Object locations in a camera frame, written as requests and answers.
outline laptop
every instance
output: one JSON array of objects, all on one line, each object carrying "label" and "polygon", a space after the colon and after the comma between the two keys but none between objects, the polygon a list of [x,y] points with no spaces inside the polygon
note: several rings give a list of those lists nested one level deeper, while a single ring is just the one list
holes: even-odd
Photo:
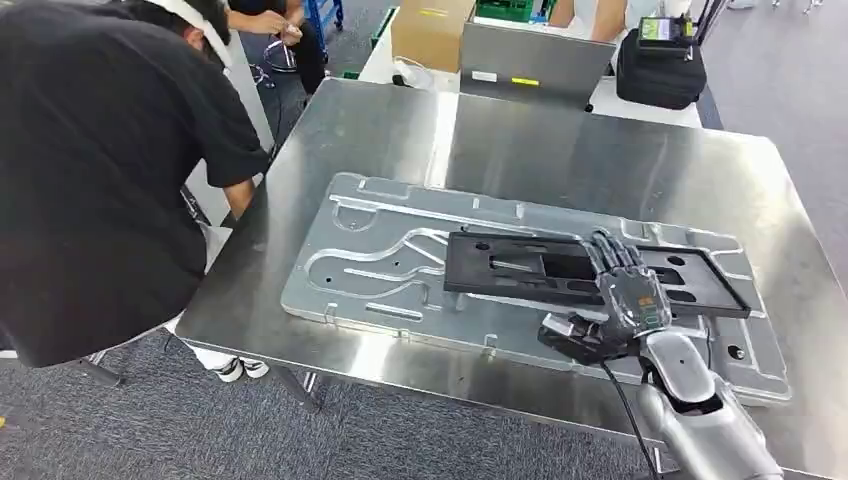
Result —
[{"label": "laptop", "polygon": [[615,48],[522,25],[469,22],[462,34],[459,91],[585,109]]}]

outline black bag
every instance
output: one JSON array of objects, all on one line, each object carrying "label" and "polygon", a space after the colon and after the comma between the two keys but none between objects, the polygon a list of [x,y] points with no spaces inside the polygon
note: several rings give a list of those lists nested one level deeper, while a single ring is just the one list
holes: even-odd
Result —
[{"label": "black bag", "polygon": [[615,72],[619,98],[673,110],[682,110],[697,101],[707,85],[700,47],[692,47],[689,61],[641,55],[638,36],[639,30],[634,28],[621,43]]}]

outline shoe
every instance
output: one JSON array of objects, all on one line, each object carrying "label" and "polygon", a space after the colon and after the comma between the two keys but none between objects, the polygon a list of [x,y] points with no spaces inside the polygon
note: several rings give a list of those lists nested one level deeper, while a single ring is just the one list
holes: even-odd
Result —
[{"label": "shoe", "polygon": [[218,375],[218,378],[220,378],[222,382],[230,383],[241,378],[241,375],[244,373],[244,366],[242,366],[241,360],[233,358],[223,367],[213,368],[212,371]]},{"label": "shoe", "polygon": [[265,362],[251,360],[249,358],[242,358],[241,363],[244,365],[244,370],[250,378],[261,378],[270,370]]}]

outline stainless steel table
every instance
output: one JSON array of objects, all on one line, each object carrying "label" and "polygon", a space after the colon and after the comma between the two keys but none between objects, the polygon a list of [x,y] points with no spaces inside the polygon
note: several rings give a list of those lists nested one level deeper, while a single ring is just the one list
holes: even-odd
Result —
[{"label": "stainless steel table", "polygon": [[609,382],[284,312],[284,282],[340,171],[736,235],[794,386],[790,406],[751,413],[784,467],[848,477],[848,303],[769,140],[327,80],[177,329],[216,350],[626,439]]}]

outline robotic arm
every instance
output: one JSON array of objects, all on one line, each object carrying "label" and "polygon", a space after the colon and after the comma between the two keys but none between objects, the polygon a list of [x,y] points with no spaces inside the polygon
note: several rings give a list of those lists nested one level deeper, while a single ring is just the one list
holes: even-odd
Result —
[{"label": "robotic arm", "polygon": [[600,364],[610,375],[605,362],[637,356],[643,369],[638,405],[680,464],[680,478],[782,479],[765,436],[730,385],[707,368],[688,337],[667,329],[668,298],[639,251],[600,231],[583,246],[609,318],[601,323],[550,315],[540,341],[584,365]]}]

